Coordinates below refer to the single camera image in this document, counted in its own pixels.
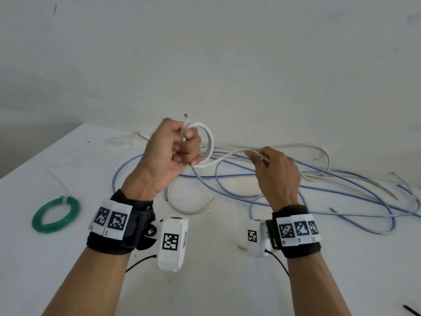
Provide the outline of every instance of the hand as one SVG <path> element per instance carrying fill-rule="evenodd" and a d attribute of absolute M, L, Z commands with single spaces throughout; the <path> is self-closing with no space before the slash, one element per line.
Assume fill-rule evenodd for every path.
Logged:
<path fill-rule="evenodd" d="M 121 190 L 133 200 L 151 201 L 164 190 L 187 164 L 201 162 L 197 128 L 188 129 L 187 141 L 180 141 L 183 122 L 170 118 L 162 121 L 146 145 L 145 153 L 134 171 L 124 181 Z"/>
<path fill-rule="evenodd" d="M 269 159 L 264 162 L 255 151 L 247 150 L 245 154 L 256 167 L 256 178 L 260 190 L 274 212 L 288 205 L 298 203 L 298 187 L 301 176 L 293 158 L 286 156 L 271 147 L 264 147 L 259 153 Z"/>

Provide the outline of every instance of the white marker tag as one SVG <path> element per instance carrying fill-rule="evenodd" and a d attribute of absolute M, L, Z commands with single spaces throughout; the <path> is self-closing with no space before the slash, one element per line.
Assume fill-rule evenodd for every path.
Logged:
<path fill-rule="evenodd" d="M 294 222 L 291 216 L 276 218 L 282 246 L 298 246 L 298 240 L 294 230 Z"/>
<path fill-rule="evenodd" d="M 109 239 L 122 240 L 133 207 L 127 204 L 112 202 L 112 211 L 109 214 L 108 222 L 105 225 L 102 236 L 108 237 Z"/>
<path fill-rule="evenodd" d="M 109 215 L 113 206 L 113 201 L 103 200 L 101 207 L 95 213 L 95 216 L 92 218 L 92 223 L 89 226 L 89 229 L 95 234 L 102 235 L 104 229 L 108 224 Z"/>
<path fill-rule="evenodd" d="M 310 233 L 310 228 L 307 220 L 314 220 L 311 214 L 300 214 L 291 216 L 294 226 L 295 234 L 297 235 L 298 244 L 314 243 L 313 236 Z"/>
<path fill-rule="evenodd" d="M 322 237 L 319 234 L 319 230 L 316 226 L 316 223 L 314 221 L 314 217 L 313 215 L 311 215 L 312 217 L 309 217 L 307 219 L 307 224 L 309 226 L 310 229 L 310 233 L 312 234 L 312 238 L 313 238 L 313 242 L 317 243 L 317 242 L 321 242 L 322 241 Z"/>

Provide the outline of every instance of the white camera device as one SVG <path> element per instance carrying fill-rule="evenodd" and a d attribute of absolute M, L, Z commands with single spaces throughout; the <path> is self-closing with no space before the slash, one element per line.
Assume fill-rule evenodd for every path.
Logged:
<path fill-rule="evenodd" d="M 267 235 L 266 222 L 259 219 L 250 219 L 247 222 L 247 251 L 255 257 L 268 255 L 265 250 L 270 251 L 270 239 Z"/>
<path fill-rule="evenodd" d="M 159 240 L 158 267 L 164 271 L 178 271 L 186 253 L 189 219 L 171 216 L 164 222 L 153 222 L 157 232 L 152 239 Z"/>

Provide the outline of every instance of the black cable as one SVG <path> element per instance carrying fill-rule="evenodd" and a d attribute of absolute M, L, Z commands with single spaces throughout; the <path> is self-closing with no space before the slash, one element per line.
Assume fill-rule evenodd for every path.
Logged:
<path fill-rule="evenodd" d="M 420 313 L 417 313 L 415 310 L 413 310 L 411 307 L 407 306 L 407 305 L 402 305 L 403 308 L 405 308 L 407 311 L 413 313 L 415 316 L 421 316 Z"/>
<path fill-rule="evenodd" d="M 276 258 L 276 260 L 282 265 L 282 267 L 284 268 L 284 271 L 285 271 L 285 273 L 287 273 L 287 275 L 288 275 L 288 277 L 289 277 L 289 273 L 288 273 L 288 271 L 287 271 L 287 269 L 285 268 L 285 266 L 284 266 L 284 264 L 282 264 L 282 262 L 279 260 L 279 258 L 277 258 L 276 257 L 276 255 L 275 254 L 273 254 L 271 251 L 268 251 L 268 250 L 264 250 L 266 253 L 269 253 L 269 254 L 271 254 L 273 257 L 275 257 Z"/>
<path fill-rule="evenodd" d="M 130 266 L 130 267 L 126 270 L 126 273 L 127 273 L 129 270 L 131 270 L 133 267 L 135 267 L 136 265 L 138 265 L 138 264 L 140 264 L 141 262 L 143 262 L 144 260 L 148 260 L 148 259 L 150 259 L 150 258 L 156 258 L 156 255 L 151 255 L 151 256 L 148 256 L 148 257 L 142 258 L 141 260 L 139 260 L 138 262 L 136 262 L 136 263 L 134 263 L 132 266 Z"/>

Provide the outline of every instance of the green tubing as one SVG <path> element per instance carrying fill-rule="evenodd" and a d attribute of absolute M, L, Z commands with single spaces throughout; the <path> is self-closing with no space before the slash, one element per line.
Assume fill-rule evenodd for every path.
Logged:
<path fill-rule="evenodd" d="M 70 212 L 61 220 L 50 224 L 43 224 L 43 217 L 45 213 L 51 208 L 63 204 L 63 196 L 60 196 L 59 198 L 56 198 L 55 200 L 52 200 L 42 206 L 32 218 L 32 227 L 34 230 L 39 233 L 54 233 L 70 224 L 78 216 L 80 211 L 80 204 L 76 198 L 71 196 L 67 198 L 66 203 L 71 207 Z"/>

